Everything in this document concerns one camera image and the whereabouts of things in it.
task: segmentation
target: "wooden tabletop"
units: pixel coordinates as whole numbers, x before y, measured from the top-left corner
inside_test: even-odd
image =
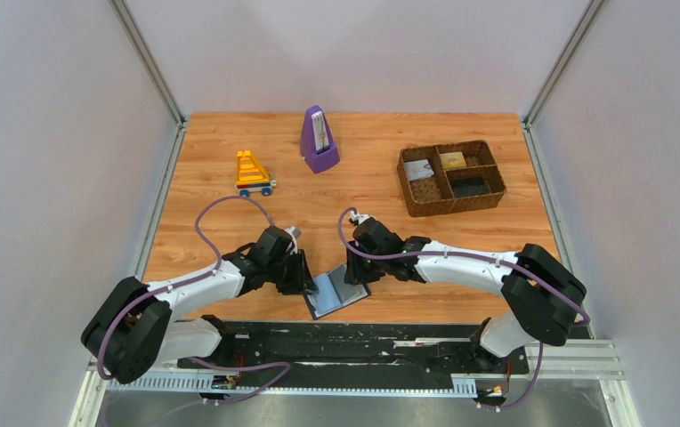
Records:
[[[373,214],[401,238],[427,236],[451,246],[484,251],[542,245],[556,255],[537,178],[515,114],[327,113],[340,149],[340,163],[314,174],[298,150],[303,113],[194,114],[174,171],[145,280],[174,278],[214,262],[193,222],[201,209],[237,194],[235,160],[250,149],[277,180],[269,197],[253,197],[281,228],[300,227],[298,245],[314,276],[345,261],[337,217],[350,205]],[[411,218],[395,172],[400,150],[409,146],[486,140],[507,193],[497,208]],[[224,254],[255,241],[268,225],[255,206],[232,200],[216,206],[202,230]],[[352,226],[345,223],[345,235]],[[383,278],[372,295],[321,320],[356,322],[480,323],[506,310],[494,295],[448,283],[420,284]],[[191,313],[223,319],[311,320],[304,298],[284,296],[272,284],[239,298]]]

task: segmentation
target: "brown basket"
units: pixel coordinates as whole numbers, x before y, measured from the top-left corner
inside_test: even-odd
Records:
[[[445,171],[442,168],[440,154],[457,151],[463,152],[465,167]],[[434,176],[409,181],[403,164],[422,159],[429,161]],[[453,195],[450,181],[476,176],[484,179],[487,184],[487,194],[470,197]],[[406,199],[406,207],[410,216],[431,216],[489,209],[497,206],[506,192],[505,183],[486,141],[402,149],[398,160],[398,178],[401,180],[403,197]]]

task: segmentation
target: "white wall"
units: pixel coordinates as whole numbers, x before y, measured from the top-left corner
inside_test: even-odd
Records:
[[[680,2],[608,2],[536,130],[596,330],[680,426]]]
[[[528,111],[587,0],[129,0],[185,114]]]
[[[0,426],[67,422],[173,137],[108,2],[0,0]]]

